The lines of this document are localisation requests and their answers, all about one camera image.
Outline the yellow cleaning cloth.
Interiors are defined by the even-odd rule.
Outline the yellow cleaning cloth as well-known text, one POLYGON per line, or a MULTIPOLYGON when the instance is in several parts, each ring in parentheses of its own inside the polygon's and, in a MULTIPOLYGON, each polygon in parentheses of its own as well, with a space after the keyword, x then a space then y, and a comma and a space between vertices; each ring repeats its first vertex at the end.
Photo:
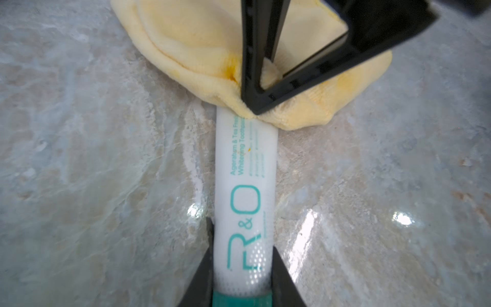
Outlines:
MULTIPOLYGON (((201 100, 253 118, 240 97, 242 19, 239 1, 112 1, 111 6, 138 51, 201 100)), ((346 24, 321 1, 292 1, 276 57, 265 60, 267 88, 332 42, 346 24)), ((259 116, 283 130, 327 124, 334 114, 381 77, 390 66, 386 51, 259 116)))

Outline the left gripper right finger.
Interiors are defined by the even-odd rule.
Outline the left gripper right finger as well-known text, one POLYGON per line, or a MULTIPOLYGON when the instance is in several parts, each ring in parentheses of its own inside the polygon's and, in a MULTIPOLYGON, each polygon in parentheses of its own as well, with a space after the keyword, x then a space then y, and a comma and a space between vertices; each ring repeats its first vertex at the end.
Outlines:
POLYGON ((306 307, 276 247, 272 261, 272 306, 306 307))

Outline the teal cap toothpaste tube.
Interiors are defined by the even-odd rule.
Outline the teal cap toothpaste tube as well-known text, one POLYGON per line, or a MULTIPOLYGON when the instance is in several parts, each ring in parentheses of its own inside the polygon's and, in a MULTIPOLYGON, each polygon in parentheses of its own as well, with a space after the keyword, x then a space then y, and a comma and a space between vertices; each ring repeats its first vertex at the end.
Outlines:
POLYGON ((217 109, 212 306, 272 306, 276 127, 217 109))

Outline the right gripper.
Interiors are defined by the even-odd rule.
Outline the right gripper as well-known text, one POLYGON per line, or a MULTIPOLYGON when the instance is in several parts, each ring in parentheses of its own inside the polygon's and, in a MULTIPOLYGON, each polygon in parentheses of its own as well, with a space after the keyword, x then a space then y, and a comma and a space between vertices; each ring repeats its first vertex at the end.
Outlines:
MULTIPOLYGON (((389 2, 398 8, 408 11, 411 16, 415 16, 417 19, 435 17, 435 14, 430 9, 432 1, 394 0, 389 2)), ((436 1, 436 3, 474 19, 490 9, 490 0, 443 0, 436 1)))

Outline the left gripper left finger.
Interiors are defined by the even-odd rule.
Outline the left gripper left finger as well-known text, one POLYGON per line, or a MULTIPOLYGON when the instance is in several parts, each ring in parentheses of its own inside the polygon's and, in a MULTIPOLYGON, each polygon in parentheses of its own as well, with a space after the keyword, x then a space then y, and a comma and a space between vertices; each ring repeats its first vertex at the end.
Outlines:
POLYGON ((184 293, 178 307, 212 306, 213 296, 213 243, 214 243, 214 224, 210 217, 206 219, 207 235, 209 247, 207 248, 187 290, 184 293))

